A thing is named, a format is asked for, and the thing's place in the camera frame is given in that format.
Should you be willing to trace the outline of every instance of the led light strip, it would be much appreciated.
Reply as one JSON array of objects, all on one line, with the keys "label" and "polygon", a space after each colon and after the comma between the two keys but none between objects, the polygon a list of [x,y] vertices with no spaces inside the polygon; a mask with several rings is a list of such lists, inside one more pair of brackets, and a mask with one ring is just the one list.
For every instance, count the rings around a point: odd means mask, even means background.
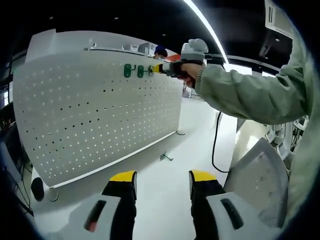
[{"label": "led light strip", "polygon": [[207,19],[205,18],[205,16],[202,14],[202,12],[199,10],[199,8],[191,1],[191,0],[183,0],[191,9],[192,11],[194,11],[194,13],[199,17],[199,19],[201,20],[201,22],[204,24],[204,26],[206,27],[206,29],[209,31],[209,33],[211,34],[211,36],[213,37],[216,45],[218,46],[222,57],[225,61],[226,64],[229,64],[229,61],[227,59],[227,55],[224,51],[224,48],[222,47],[215,31],[212,29],[211,25],[209,24],[209,22],[207,21]]}]

